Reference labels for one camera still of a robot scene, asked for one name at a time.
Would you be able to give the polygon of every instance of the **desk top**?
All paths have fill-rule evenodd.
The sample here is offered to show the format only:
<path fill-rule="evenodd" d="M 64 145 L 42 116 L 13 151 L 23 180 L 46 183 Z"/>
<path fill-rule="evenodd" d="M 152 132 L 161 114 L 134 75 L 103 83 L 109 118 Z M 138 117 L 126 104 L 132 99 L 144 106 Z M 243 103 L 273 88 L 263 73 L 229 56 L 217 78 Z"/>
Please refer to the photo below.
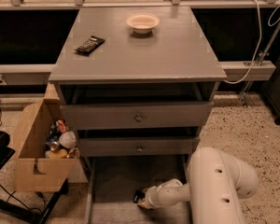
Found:
<path fill-rule="evenodd" d="M 139 37 L 126 24 L 134 13 L 153 13 L 160 24 Z M 90 56 L 74 49 L 92 35 L 105 39 Z M 82 8 L 49 81 L 220 81 L 226 75 L 189 7 Z"/>

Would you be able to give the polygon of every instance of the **open cardboard box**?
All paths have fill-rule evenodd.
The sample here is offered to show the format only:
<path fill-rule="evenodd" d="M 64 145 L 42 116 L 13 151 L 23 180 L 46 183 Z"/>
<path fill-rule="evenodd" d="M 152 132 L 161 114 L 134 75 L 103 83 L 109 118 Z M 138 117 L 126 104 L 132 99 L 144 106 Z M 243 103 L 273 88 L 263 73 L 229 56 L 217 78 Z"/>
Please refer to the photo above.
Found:
<path fill-rule="evenodd" d="M 61 119 L 58 99 L 48 98 L 24 108 L 13 133 L 16 149 L 16 191 L 60 190 L 77 159 L 46 159 L 46 140 L 51 125 Z"/>

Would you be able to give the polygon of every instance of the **drawer handle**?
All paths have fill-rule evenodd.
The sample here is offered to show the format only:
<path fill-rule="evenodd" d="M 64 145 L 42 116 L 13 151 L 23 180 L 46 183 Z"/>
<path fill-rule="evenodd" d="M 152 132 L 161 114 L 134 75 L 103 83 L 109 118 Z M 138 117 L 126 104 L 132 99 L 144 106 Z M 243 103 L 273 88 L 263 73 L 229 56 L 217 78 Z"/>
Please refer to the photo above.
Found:
<path fill-rule="evenodd" d="M 134 118 L 137 122 L 141 122 L 143 120 L 142 116 L 140 114 L 137 114 Z"/>
<path fill-rule="evenodd" d="M 142 149 L 142 147 L 141 147 L 141 146 L 138 146 L 138 148 L 137 148 L 137 152 L 138 152 L 138 153 L 141 153 L 141 152 L 142 152 L 142 150 L 143 150 L 143 149 Z"/>

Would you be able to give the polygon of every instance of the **drawer front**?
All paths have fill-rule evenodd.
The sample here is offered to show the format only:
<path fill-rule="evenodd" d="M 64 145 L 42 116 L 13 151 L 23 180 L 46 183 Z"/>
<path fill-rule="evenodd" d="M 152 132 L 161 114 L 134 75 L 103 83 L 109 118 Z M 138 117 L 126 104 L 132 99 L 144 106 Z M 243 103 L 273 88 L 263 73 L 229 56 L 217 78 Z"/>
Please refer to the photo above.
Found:
<path fill-rule="evenodd" d="M 76 130 L 204 126 L 212 102 L 156 105 L 62 105 L 67 124 Z"/>
<path fill-rule="evenodd" d="M 81 139 L 83 157 L 191 154 L 199 138 Z"/>

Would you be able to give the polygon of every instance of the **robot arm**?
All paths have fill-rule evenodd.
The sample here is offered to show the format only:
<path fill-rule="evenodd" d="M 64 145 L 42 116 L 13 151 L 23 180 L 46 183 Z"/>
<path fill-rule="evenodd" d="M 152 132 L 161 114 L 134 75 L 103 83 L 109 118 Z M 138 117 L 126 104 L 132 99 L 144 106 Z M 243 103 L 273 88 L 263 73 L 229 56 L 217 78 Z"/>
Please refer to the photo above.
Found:
<path fill-rule="evenodd" d="M 148 209 L 191 202 L 195 224 L 244 224 L 239 198 L 253 196 L 259 186 L 255 170 L 244 161 L 211 147 L 195 151 L 189 162 L 189 182 L 173 179 L 146 189 L 138 204 Z"/>

